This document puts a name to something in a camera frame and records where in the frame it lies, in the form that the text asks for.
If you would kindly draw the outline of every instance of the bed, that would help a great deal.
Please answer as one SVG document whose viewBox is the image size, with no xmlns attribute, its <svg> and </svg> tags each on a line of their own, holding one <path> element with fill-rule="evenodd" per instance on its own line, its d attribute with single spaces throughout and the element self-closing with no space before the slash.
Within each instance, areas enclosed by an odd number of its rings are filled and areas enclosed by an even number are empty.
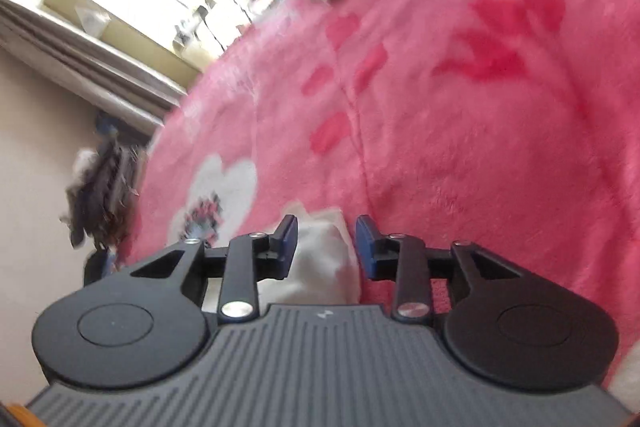
<svg viewBox="0 0 640 427">
<path fill-rule="evenodd" d="M 370 214 L 593 300 L 618 367 L 640 337 L 639 44 L 639 0 L 286 0 L 155 137 L 126 262 L 292 202 Z"/>
</svg>

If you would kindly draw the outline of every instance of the gray curtain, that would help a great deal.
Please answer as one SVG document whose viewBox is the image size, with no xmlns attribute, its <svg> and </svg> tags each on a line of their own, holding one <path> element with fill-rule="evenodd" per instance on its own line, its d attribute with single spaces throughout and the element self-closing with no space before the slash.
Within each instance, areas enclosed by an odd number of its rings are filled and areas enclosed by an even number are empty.
<svg viewBox="0 0 640 427">
<path fill-rule="evenodd" d="M 186 94 L 171 79 L 71 24 L 9 0 L 0 0 L 0 46 L 149 136 Z"/>
</svg>

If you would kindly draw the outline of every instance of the black circular pad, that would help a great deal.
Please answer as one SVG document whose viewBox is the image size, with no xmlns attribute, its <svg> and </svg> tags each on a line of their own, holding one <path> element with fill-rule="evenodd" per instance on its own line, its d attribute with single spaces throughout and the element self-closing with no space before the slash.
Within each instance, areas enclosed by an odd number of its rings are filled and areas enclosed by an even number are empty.
<svg viewBox="0 0 640 427">
<path fill-rule="evenodd" d="M 474 282 L 447 315 L 444 339 L 477 375 L 539 393 L 600 382 L 618 346 L 606 312 L 532 274 Z"/>
<path fill-rule="evenodd" d="M 514 306 L 502 312 L 498 329 L 523 346 L 557 346 L 571 334 L 571 317 L 550 306 Z"/>
<path fill-rule="evenodd" d="M 96 346 L 125 346 L 139 341 L 154 327 L 154 318 L 140 306 L 106 304 L 86 312 L 78 331 Z"/>
<path fill-rule="evenodd" d="M 207 337 L 202 312 L 179 288 L 121 273 L 47 308 L 31 342 L 49 379 L 126 389 L 184 367 Z"/>
</svg>

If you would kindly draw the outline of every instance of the pink blanket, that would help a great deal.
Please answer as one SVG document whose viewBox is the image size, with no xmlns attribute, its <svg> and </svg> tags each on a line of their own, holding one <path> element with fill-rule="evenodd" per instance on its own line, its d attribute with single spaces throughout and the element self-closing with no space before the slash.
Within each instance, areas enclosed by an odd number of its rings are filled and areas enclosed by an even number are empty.
<svg viewBox="0 0 640 427">
<path fill-rule="evenodd" d="M 640 337 L 640 3 L 287 0 L 168 118 L 127 260 L 295 200 L 476 241 L 603 306 L 619 358 Z"/>
</svg>

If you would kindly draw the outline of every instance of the white heart pattern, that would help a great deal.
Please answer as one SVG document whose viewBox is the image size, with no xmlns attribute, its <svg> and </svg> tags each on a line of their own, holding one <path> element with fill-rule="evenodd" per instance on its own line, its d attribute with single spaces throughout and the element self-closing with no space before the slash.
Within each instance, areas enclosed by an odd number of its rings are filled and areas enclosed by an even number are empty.
<svg viewBox="0 0 640 427">
<path fill-rule="evenodd" d="M 203 201 L 217 196 L 220 200 L 220 224 L 216 229 L 217 239 L 213 246 L 228 245 L 231 238 L 249 215 L 257 192 L 258 174 L 249 159 L 239 160 L 223 169 L 219 155 L 207 156 L 191 181 L 184 207 L 174 215 L 169 225 L 167 245 L 180 239 L 185 217 Z"/>
</svg>

